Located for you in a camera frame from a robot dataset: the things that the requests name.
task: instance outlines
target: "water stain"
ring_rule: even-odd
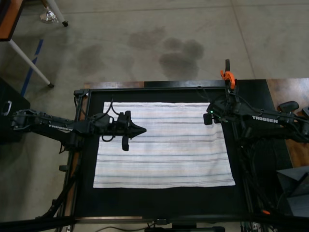
[[[197,61],[204,56],[204,47],[195,40],[182,43],[175,38],[164,41],[164,47],[174,50],[173,53],[163,54],[159,64],[166,77],[173,80],[195,79],[199,67]]]
[[[133,75],[133,66],[134,66],[134,58],[130,55],[127,56],[121,56],[118,57],[118,62],[120,64],[120,66],[122,67],[122,69],[129,75],[129,77],[131,78],[131,80],[134,80],[134,75]]]
[[[163,42],[163,45],[166,50],[177,51],[177,50],[181,50],[183,43],[179,39],[168,38]]]
[[[165,28],[139,31],[130,35],[127,44],[138,49],[150,49],[157,45],[166,35]]]
[[[83,48],[77,55],[77,68],[81,74],[92,75],[105,68],[100,57],[102,46],[95,44]]]
[[[195,40],[188,40],[183,44],[183,53],[192,59],[202,59],[204,47]]]
[[[197,77],[198,74],[196,61],[183,53],[163,54],[159,63],[164,75],[173,80],[189,80]]]

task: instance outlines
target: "striped towel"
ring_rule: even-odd
[[[104,105],[104,112],[110,103]],[[204,125],[209,103],[114,102],[147,129],[129,141],[100,139],[94,188],[215,187],[235,185],[221,124]],[[110,110],[115,120],[117,115]]]

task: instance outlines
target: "black table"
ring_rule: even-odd
[[[223,81],[203,82],[145,82],[130,83],[136,88],[93,89],[84,99],[84,107],[88,115],[103,111],[105,101],[110,101],[111,95],[115,102],[205,102],[197,94],[197,86],[207,88],[211,99],[225,92]],[[274,109],[270,92],[265,80],[239,81],[239,95],[247,99],[254,107]],[[132,219],[135,222],[145,219],[181,218],[196,215],[242,215],[258,212],[254,193],[250,192],[248,185],[244,183],[239,162],[239,154],[235,146],[235,135],[232,124],[223,124],[225,142],[232,169],[235,186],[214,188],[168,188],[168,189],[126,189],[126,188],[92,188],[95,173],[96,156],[99,137],[85,140],[83,152],[79,154],[81,176],[73,194],[69,194],[66,207],[62,209],[63,215],[74,215],[78,219]],[[276,169],[291,167],[289,155],[284,141],[277,141],[280,147],[281,161],[268,165],[265,159],[270,155],[261,151],[256,155],[257,171],[267,171],[266,181],[270,187],[276,180]],[[71,154],[68,165],[72,166],[75,154]]]

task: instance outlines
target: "metal leg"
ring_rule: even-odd
[[[52,83],[41,73],[41,71],[37,68],[37,66],[32,63],[32,61],[26,56],[26,54],[15,44],[13,40],[9,41],[9,44],[12,46],[12,48],[24,59],[24,61],[30,65],[30,67],[40,76],[40,78],[43,79],[43,81],[51,88],[54,87]]]
[[[44,23],[55,23],[58,22],[56,15],[52,10],[49,9],[49,6],[47,4],[46,0],[41,0],[44,7],[45,7],[45,12],[40,15],[40,19]]]
[[[49,4],[50,8],[52,8],[53,12],[55,13],[58,21],[61,22],[65,27],[67,27],[68,26],[68,22],[65,21],[65,19],[64,19],[63,15],[62,15],[61,11],[59,10],[55,0],[47,0],[47,2]]]

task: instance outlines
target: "black stripe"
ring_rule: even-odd
[[[219,174],[208,174],[208,175],[188,175],[188,176],[116,176],[116,175],[95,175],[97,177],[112,177],[112,178],[188,178],[188,177],[206,177],[216,175],[230,175],[231,173],[219,173]]]
[[[113,106],[114,107],[137,107],[137,108],[160,108],[160,107],[168,107],[168,108],[172,108],[172,107],[176,107],[176,108],[180,108],[180,107],[208,107],[207,105],[117,105],[117,103],[113,102]]]
[[[93,183],[97,184],[126,184],[126,185],[171,185],[171,184],[187,184],[187,183],[218,183],[218,182],[228,182],[234,181],[234,179],[227,180],[212,180],[212,181],[190,181],[190,182],[169,182],[169,183],[136,183],[136,182],[104,182],[104,181],[94,181]]]
[[[224,137],[218,137],[212,140],[175,140],[175,141],[130,141],[130,143],[209,143],[214,142],[219,139],[223,139]],[[119,143],[120,141],[110,141],[110,143]]]
[[[136,160],[102,160],[97,159],[98,162],[110,162],[110,163],[195,163],[195,162],[211,162],[218,160],[228,160],[226,158],[217,158],[217,159],[209,159],[209,160],[173,160],[173,161],[136,161]]]
[[[213,155],[219,155],[219,154],[225,154],[226,155],[226,152],[219,152],[219,153],[212,153],[212,154],[195,154],[195,155],[192,155],[192,154],[188,154],[188,155],[107,155],[107,154],[101,154],[98,152],[98,155],[99,156],[142,156],[142,157],[147,157],[147,156],[153,156],[153,157],[156,157],[156,156],[213,156]]]

